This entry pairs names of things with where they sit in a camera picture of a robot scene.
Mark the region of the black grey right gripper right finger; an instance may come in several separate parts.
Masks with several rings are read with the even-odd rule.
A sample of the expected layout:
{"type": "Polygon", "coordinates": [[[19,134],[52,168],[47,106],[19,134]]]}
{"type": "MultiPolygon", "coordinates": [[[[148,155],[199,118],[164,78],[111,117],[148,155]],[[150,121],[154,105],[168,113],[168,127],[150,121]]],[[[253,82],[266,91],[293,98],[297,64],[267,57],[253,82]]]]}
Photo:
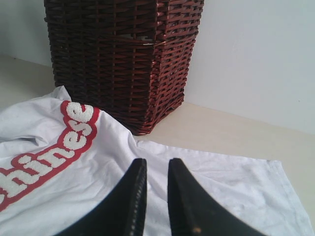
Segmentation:
{"type": "Polygon", "coordinates": [[[262,236],[212,198],[180,158],[168,166],[167,202],[173,236],[262,236]]]}

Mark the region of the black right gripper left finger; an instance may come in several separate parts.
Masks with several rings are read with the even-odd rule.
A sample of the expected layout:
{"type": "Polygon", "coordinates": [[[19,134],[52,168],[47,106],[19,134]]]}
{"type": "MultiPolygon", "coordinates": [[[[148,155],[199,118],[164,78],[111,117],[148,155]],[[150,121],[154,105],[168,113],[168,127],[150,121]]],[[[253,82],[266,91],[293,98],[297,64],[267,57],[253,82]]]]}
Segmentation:
{"type": "Polygon", "coordinates": [[[100,204],[57,235],[142,236],[146,207],[147,162],[137,158],[100,204]]]}

